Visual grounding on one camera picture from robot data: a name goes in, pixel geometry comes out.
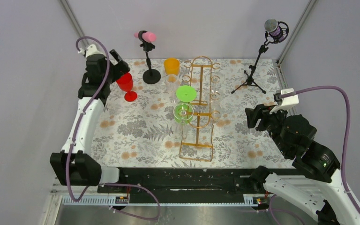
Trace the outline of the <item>red plastic wine glass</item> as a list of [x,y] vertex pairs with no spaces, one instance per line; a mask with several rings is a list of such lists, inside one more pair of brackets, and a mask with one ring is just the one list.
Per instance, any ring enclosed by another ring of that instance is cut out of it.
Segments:
[[129,72],[119,78],[116,83],[118,87],[125,92],[124,99],[127,102],[133,102],[137,99],[138,95],[135,91],[133,91],[133,78]]

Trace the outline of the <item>black stand with pink microphone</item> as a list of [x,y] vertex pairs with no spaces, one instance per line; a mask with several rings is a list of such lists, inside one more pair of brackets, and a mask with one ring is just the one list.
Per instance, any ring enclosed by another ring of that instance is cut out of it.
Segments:
[[158,70],[152,68],[151,60],[149,58],[149,52],[155,49],[155,45],[153,43],[157,39],[156,35],[150,31],[140,30],[139,32],[135,33],[134,36],[142,42],[140,47],[143,49],[146,55],[146,64],[148,70],[143,73],[143,81],[146,84],[156,84],[161,79],[161,73]]

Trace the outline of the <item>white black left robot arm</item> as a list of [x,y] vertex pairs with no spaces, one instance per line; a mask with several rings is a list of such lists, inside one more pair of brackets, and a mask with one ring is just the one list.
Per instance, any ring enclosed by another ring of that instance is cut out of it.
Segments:
[[127,181],[120,169],[102,166],[91,157],[91,145],[100,115],[103,112],[110,86],[130,71],[128,64],[114,50],[109,51],[116,64],[106,54],[89,46],[86,50],[86,72],[78,90],[78,107],[70,134],[59,153],[52,153],[50,164],[61,185],[97,186],[109,183],[116,193],[125,190]]

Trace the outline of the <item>green plastic wine glass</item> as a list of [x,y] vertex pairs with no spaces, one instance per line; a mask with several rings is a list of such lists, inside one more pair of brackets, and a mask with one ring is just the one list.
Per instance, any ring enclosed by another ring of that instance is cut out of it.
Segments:
[[180,86],[176,90],[176,97],[179,102],[173,110],[175,121],[180,124],[191,122],[194,116],[191,103],[196,99],[196,90],[189,85]]

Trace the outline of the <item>yellow plastic wine glass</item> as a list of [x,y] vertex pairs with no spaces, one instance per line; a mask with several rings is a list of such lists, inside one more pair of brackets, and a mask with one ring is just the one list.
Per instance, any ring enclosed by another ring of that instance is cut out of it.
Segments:
[[178,75],[180,72],[180,61],[176,58],[168,58],[164,61],[164,69],[167,75]]

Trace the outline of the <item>tripod stand with purple microphone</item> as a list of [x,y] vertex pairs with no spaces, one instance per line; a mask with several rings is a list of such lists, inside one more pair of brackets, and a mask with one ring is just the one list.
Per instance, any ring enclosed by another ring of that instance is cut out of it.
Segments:
[[289,25],[283,21],[277,21],[275,19],[268,19],[264,23],[264,29],[265,29],[265,41],[260,46],[258,50],[258,56],[255,60],[255,63],[253,65],[249,65],[250,73],[248,73],[246,70],[244,70],[244,74],[246,75],[246,80],[241,85],[239,85],[237,88],[235,88],[231,94],[234,94],[237,90],[239,90],[241,87],[257,87],[263,94],[266,94],[267,92],[255,82],[254,79],[254,73],[257,68],[257,64],[261,58],[261,55],[266,53],[269,49],[268,45],[270,44],[279,44],[284,42],[290,32]]

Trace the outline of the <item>floral patterned tablecloth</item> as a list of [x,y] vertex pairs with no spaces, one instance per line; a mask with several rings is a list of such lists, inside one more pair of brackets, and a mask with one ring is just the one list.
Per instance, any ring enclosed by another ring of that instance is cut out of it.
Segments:
[[188,129],[187,140],[198,146],[181,146],[179,124],[173,115],[175,102],[167,93],[165,79],[145,84],[142,75],[145,60],[129,60],[134,79],[134,102],[124,99],[117,84],[101,114],[91,147],[91,156],[102,165],[122,167],[207,167],[207,168],[289,168],[274,142],[265,132],[247,127],[245,108],[274,104],[273,93],[279,89],[271,59],[260,60],[255,80],[266,90],[237,86],[244,82],[243,71],[253,59],[214,59],[216,70],[205,68],[205,75],[217,75],[222,81],[219,109],[222,114],[204,131]]

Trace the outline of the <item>clear wine glass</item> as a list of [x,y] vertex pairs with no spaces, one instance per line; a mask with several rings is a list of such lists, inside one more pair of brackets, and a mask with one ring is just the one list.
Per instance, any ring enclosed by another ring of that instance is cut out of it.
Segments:
[[213,122],[218,121],[223,116],[223,109],[221,107],[221,101],[224,99],[224,95],[220,90],[211,90],[207,94],[207,101],[210,105],[210,117]]
[[177,122],[175,133],[184,141],[188,135],[189,122],[193,120],[194,109],[189,103],[179,102],[173,109],[173,115]]
[[210,68],[205,74],[204,83],[211,91],[218,91],[225,82],[225,77],[221,73],[221,69]]
[[176,103],[176,91],[180,86],[180,81],[178,80],[177,75],[169,74],[166,77],[166,88],[169,93],[169,100],[171,103]]

